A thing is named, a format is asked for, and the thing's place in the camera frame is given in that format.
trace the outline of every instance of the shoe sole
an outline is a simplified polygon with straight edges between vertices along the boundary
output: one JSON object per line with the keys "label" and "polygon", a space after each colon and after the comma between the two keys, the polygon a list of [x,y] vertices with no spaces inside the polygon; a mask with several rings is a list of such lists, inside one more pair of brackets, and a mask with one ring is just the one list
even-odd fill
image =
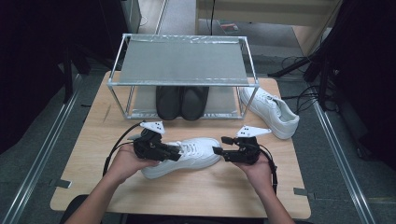
{"label": "shoe sole", "polygon": [[[246,95],[244,94],[244,91],[242,91],[242,94],[241,94],[242,103],[244,103],[245,105],[248,105],[248,100],[249,100],[249,99],[250,99],[250,98],[246,99]],[[249,110],[250,110],[251,112],[253,112],[254,114],[256,114],[257,116],[259,116],[261,119],[263,119],[264,122],[265,122],[265,123],[270,127],[270,129],[272,130],[272,133],[273,133],[277,138],[280,138],[280,139],[288,139],[288,138],[290,138],[290,134],[283,133],[283,132],[281,132],[277,127],[272,126],[272,125],[271,125],[271,121],[268,120],[267,117],[265,117],[264,115],[262,115],[262,114],[260,113],[260,111],[257,110],[255,107],[252,107],[252,104],[250,105]]]}
{"label": "shoe sole", "polygon": [[141,172],[145,178],[155,179],[155,178],[161,177],[163,175],[167,175],[167,174],[174,172],[176,170],[181,170],[181,169],[198,170],[198,169],[206,168],[208,166],[215,164],[219,160],[220,160],[220,156],[216,156],[216,157],[211,158],[210,160],[205,161],[205,163],[197,163],[197,164],[193,164],[192,166],[188,166],[188,167],[175,167],[175,168],[172,168],[172,169],[169,169],[166,171],[162,171],[159,173],[155,173],[155,174],[147,174],[143,170],[141,170]]}

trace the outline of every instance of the black cable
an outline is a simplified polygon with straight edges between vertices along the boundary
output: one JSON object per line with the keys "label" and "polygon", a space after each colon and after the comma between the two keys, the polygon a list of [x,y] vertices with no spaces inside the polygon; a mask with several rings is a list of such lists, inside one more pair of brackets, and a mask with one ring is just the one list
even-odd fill
{"label": "black cable", "polygon": [[317,93],[306,93],[306,94],[302,94],[302,95],[298,95],[298,96],[282,96],[281,99],[282,100],[290,100],[290,99],[296,99],[296,98],[302,98],[302,97],[316,97],[318,96]]}
{"label": "black cable", "polygon": [[204,3],[205,3],[205,23],[206,23],[207,31],[210,32],[209,23],[207,22],[207,5],[206,5],[206,0],[204,1]]}
{"label": "black cable", "polygon": [[[285,69],[284,63],[287,59],[291,59],[294,58],[294,62],[293,63],[297,63],[297,60],[303,60],[305,57],[297,57],[297,56],[289,56],[287,58],[284,58],[282,60],[282,62],[280,63],[280,66],[282,67],[282,70]],[[297,68],[297,70],[301,73],[304,73],[305,71],[301,70],[300,67]]]}
{"label": "black cable", "polygon": [[307,93],[307,94],[304,94],[304,95],[302,95],[302,96],[290,96],[290,97],[285,97],[285,100],[289,100],[289,99],[295,99],[295,98],[297,98],[297,99],[301,99],[301,98],[304,98],[304,97],[307,97],[307,98],[309,98],[307,101],[305,101],[304,103],[302,103],[301,105],[300,105],[300,103],[298,103],[297,104],[297,108],[296,108],[296,110],[294,111],[294,114],[296,114],[296,115],[299,115],[302,111],[305,111],[306,109],[308,109],[310,106],[308,106],[307,108],[305,108],[305,109],[301,109],[301,107],[304,105],[304,104],[306,104],[307,102],[309,102],[310,100],[311,101],[317,101],[318,100],[318,95],[316,94],[316,93]]}
{"label": "black cable", "polygon": [[261,151],[262,154],[264,154],[264,156],[267,158],[268,163],[269,163],[269,165],[270,165],[271,173],[272,173],[272,175],[273,175],[273,189],[274,189],[274,192],[275,192],[275,194],[276,194],[276,189],[277,189],[277,174],[276,174],[276,168],[277,168],[277,167],[275,166],[274,158],[273,158],[273,156],[271,155],[271,152],[270,152],[270,150],[268,150],[268,148],[264,147],[263,145],[259,145],[259,146],[265,148],[265,151],[264,151],[262,148],[260,148],[260,151]]}
{"label": "black cable", "polygon": [[310,86],[310,87],[307,87],[305,90],[303,90],[301,93],[300,93],[300,95],[299,95],[299,97],[297,98],[297,106],[296,106],[296,111],[295,111],[295,114],[296,115],[298,115],[299,113],[300,113],[300,99],[301,99],[301,95],[303,95],[306,91],[308,91],[308,90],[310,90],[310,89],[312,89],[312,88],[316,88],[316,87],[318,87],[318,86]]}
{"label": "black cable", "polygon": [[[300,114],[300,112],[303,112],[305,110],[307,110],[309,107],[311,107],[311,105],[313,105],[315,102],[318,101],[318,98],[315,99],[309,99],[306,100],[305,102],[303,102],[298,108],[297,111],[295,112],[296,115]],[[309,106],[307,106],[306,108],[302,109],[303,105],[307,104],[308,102],[311,102],[311,104]]]}
{"label": "black cable", "polygon": [[123,144],[119,145],[120,141],[122,141],[122,139],[125,137],[126,134],[128,134],[132,129],[134,129],[134,128],[136,128],[137,126],[139,126],[141,123],[142,123],[142,122],[138,122],[138,123],[136,123],[135,125],[133,125],[131,128],[129,128],[129,129],[119,138],[119,140],[116,142],[116,144],[114,145],[114,147],[111,149],[110,154],[109,154],[108,157],[106,158],[105,167],[103,168],[103,175],[105,175],[105,174],[107,173],[107,168],[108,168],[108,165],[110,164],[111,156],[113,155],[113,153],[114,153],[119,147],[121,147],[122,145],[129,144],[129,143],[123,143]]}
{"label": "black cable", "polygon": [[213,34],[213,15],[215,14],[215,4],[216,4],[216,0],[213,0],[212,17],[210,18],[210,35]]}

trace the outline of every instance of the human hand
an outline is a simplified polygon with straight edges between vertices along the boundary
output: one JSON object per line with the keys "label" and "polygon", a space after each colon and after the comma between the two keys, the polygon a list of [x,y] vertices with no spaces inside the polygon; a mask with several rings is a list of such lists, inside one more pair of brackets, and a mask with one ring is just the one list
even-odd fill
{"label": "human hand", "polygon": [[260,153],[259,159],[252,165],[240,162],[233,162],[233,164],[247,175],[248,181],[256,191],[261,189],[273,190],[270,165],[268,159],[262,153]]}
{"label": "human hand", "polygon": [[121,184],[138,170],[148,166],[155,166],[158,163],[158,161],[139,159],[134,153],[132,145],[123,145],[120,147],[106,175]]}

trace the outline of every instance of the wooden table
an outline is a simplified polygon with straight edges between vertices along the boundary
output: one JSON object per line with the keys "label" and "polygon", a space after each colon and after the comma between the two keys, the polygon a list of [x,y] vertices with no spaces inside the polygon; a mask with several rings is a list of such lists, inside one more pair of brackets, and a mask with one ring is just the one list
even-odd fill
{"label": "wooden table", "polygon": [[[102,177],[106,157],[119,137],[141,120],[125,120],[106,86],[109,73],[92,104],[75,148],[64,169],[63,180],[72,181],[69,189],[57,188],[50,206],[65,210],[79,194],[89,194]],[[261,79],[261,86],[279,95],[276,81]],[[163,122],[163,142],[194,137],[235,137],[243,125],[267,128],[253,113],[241,119],[184,119]],[[130,135],[140,133],[142,128]],[[304,188],[293,143],[279,140],[273,134],[258,136],[260,144],[272,153],[277,165],[277,196],[293,218],[309,218],[305,196],[295,195],[293,188]],[[203,170],[178,170],[157,179],[146,179],[138,172],[117,189],[108,212],[125,214],[186,215],[210,217],[266,217],[259,197],[245,174],[221,159]]]}
{"label": "wooden table", "polygon": [[[293,25],[303,54],[309,55],[338,13],[342,0],[217,0],[215,20]],[[213,0],[196,0],[198,20],[211,19]]]}

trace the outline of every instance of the electrical cord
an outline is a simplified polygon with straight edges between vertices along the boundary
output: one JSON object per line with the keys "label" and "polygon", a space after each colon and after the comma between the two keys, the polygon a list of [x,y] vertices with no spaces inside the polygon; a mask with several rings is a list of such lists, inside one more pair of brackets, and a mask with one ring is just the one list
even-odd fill
{"label": "electrical cord", "polygon": [[215,4],[216,4],[216,0],[213,0],[212,16],[210,18],[210,35],[213,35],[213,15],[215,14]]}
{"label": "electrical cord", "polygon": [[274,192],[275,192],[275,194],[276,194],[276,189],[277,189],[277,175],[276,175],[276,166],[275,166],[275,163],[274,163],[274,158],[273,158],[273,156],[271,155],[271,152],[270,152],[270,150],[268,150],[268,148],[266,148],[265,146],[263,146],[263,145],[259,145],[260,147],[263,147],[265,150],[263,150],[262,148],[260,148],[260,151],[262,152],[262,154],[264,154],[264,156],[267,158],[267,160],[268,160],[268,163],[269,163],[269,165],[270,165],[270,169],[271,169],[271,173],[272,173],[272,175],[273,175],[273,189],[274,189]]}
{"label": "electrical cord", "polygon": [[132,142],[128,142],[128,143],[123,143],[120,144],[120,141],[122,141],[122,139],[125,137],[126,134],[128,134],[132,129],[138,127],[142,122],[138,122],[136,124],[134,124],[131,128],[129,128],[125,133],[122,134],[122,136],[119,138],[119,140],[116,142],[116,144],[114,145],[114,147],[111,149],[110,154],[108,155],[108,157],[106,158],[106,162],[105,162],[105,167],[103,168],[103,175],[105,175],[107,173],[107,169],[108,169],[108,165],[110,164],[111,161],[111,157],[113,156],[113,153],[121,146],[126,145],[126,144],[131,144]]}
{"label": "electrical cord", "polygon": [[[331,86],[329,87],[329,90],[334,90],[334,87],[333,87],[333,85],[332,84],[330,84]],[[319,95],[318,95],[318,93],[316,93],[316,92],[309,92],[309,93],[306,93],[307,91],[309,91],[309,90],[311,90],[311,89],[317,89],[317,88],[319,88],[319,86],[318,85],[314,85],[314,86],[310,86],[310,87],[307,87],[305,90],[303,90],[299,95],[297,95],[297,96],[284,96],[284,97],[281,97],[281,99],[282,100],[290,100],[290,99],[297,99],[297,102],[296,102],[296,110],[294,111],[294,114],[296,114],[296,115],[299,115],[301,112],[303,112],[303,111],[305,111],[305,110],[307,110],[309,107],[311,107],[315,102],[317,102],[318,101],[318,98],[319,98]],[[301,100],[303,99],[303,98],[308,98],[306,101],[304,101],[304,102],[302,102],[301,103]],[[333,97],[331,96],[331,95],[329,95],[329,94],[326,94],[325,96],[324,96],[324,100],[325,100],[325,102],[334,102],[334,99],[333,99]],[[330,108],[328,108],[327,106],[326,106],[326,110],[328,110],[328,111],[337,111],[337,108],[334,108],[334,109],[330,109]]]}
{"label": "electrical cord", "polygon": [[[285,61],[288,60],[288,59],[291,59],[291,58],[294,58],[294,62],[293,62],[293,63],[297,63],[297,60],[299,60],[299,59],[303,60],[305,57],[289,56],[289,57],[287,57],[287,58],[284,58],[284,59],[282,60],[281,64],[280,64],[280,66],[282,67],[282,69],[285,69],[285,66],[284,66]],[[304,73],[304,72],[305,72],[305,71],[301,70],[300,68],[297,68],[297,70],[298,70],[299,72],[301,72],[301,73]]]}

